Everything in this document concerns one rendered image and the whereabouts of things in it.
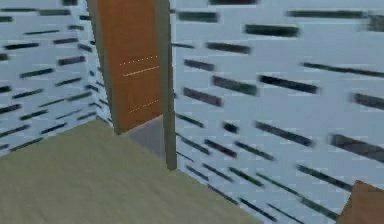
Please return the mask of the brown wooden room door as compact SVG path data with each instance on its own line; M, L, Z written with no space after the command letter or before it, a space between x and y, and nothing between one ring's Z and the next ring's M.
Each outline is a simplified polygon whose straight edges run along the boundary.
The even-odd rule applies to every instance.
M118 134L162 114L154 0L98 0Z

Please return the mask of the brown wooden furniture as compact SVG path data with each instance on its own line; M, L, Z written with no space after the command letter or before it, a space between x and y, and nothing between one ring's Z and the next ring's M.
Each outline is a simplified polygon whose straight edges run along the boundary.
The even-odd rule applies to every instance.
M336 224L384 224L384 190L357 180Z

